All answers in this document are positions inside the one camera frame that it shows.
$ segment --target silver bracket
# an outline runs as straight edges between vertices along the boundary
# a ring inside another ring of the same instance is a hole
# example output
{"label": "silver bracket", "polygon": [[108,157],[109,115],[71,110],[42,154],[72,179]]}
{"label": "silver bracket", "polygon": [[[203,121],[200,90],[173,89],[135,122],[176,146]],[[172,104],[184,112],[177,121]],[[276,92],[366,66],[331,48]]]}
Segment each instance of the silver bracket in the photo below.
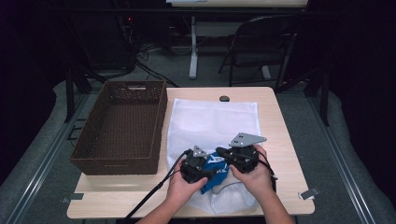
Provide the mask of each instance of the silver bracket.
{"label": "silver bracket", "polygon": [[306,199],[314,199],[315,195],[319,194],[319,190],[317,188],[312,188],[307,190],[306,192],[299,193],[299,197],[306,200]]}
{"label": "silver bracket", "polygon": [[192,150],[193,156],[194,157],[206,157],[207,153],[203,151],[200,147],[194,146],[194,149]]}
{"label": "silver bracket", "polygon": [[72,193],[69,197],[64,195],[61,199],[61,203],[70,203],[72,200],[82,200],[83,196],[83,193]]}
{"label": "silver bracket", "polygon": [[249,134],[249,133],[239,133],[233,141],[229,144],[230,147],[248,147],[260,142],[267,141],[267,138]]}

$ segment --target wicker basket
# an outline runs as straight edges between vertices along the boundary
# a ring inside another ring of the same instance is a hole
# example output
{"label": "wicker basket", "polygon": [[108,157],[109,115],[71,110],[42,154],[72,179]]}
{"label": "wicker basket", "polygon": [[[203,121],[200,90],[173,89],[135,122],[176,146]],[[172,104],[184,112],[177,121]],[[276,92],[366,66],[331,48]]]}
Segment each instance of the wicker basket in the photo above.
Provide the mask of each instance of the wicker basket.
{"label": "wicker basket", "polygon": [[70,161],[85,175],[154,175],[166,105],[165,81],[108,81]]}

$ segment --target blue object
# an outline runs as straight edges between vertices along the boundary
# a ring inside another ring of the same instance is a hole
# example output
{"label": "blue object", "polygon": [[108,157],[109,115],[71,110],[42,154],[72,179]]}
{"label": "blue object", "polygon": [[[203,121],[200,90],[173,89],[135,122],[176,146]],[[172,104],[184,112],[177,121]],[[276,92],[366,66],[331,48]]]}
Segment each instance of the blue object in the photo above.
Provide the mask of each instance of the blue object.
{"label": "blue object", "polygon": [[220,157],[217,152],[214,152],[207,156],[205,164],[202,166],[202,170],[215,170],[217,173],[212,177],[211,180],[201,187],[201,193],[204,194],[208,190],[212,189],[216,185],[221,184],[221,182],[227,177],[230,167],[224,158]]}

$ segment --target small black object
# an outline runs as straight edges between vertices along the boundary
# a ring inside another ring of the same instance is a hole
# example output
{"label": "small black object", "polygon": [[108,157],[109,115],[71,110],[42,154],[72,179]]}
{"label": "small black object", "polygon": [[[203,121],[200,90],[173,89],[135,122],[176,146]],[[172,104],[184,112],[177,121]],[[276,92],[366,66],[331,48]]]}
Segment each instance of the small black object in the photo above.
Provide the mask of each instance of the small black object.
{"label": "small black object", "polygon": [[202,170],[202,166],[205,162],[206,159],[204,157],[194,157],[193,151],[189,149],[186,160],[184,160],[180,166],[180,172],[183,179],[189,184],[193,184],[204,177],[211,180],[216,174],[217,169],[211,171]]}
{"label": "small black object", "polygon": [[228,97],[226,95],[220,96],[219,99],[220,99],[221,102],[230,102],[230,97]]}
{"label": "small black object", "polygon": [[216,152],[219,156],[225,158],[229,165],[232,164],[242,174],[254,170],[259,163],[259,153],[254,146],[232,147],[230,149],[218,147],[216,148]]}

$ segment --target table leg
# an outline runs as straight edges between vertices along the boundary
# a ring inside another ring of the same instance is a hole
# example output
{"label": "table leg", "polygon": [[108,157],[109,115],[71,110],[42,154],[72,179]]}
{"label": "table leg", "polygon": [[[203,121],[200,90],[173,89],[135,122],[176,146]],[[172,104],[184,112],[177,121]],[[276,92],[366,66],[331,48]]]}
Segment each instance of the table leg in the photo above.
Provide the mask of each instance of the table leg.
{"label": "table leg", "polygon": [[198,54],[197,54],[197,36],[195,33],[195,17],[191,17],[191,64],[190,64],[190,79],[197,78],[197,65],[198,65]]}

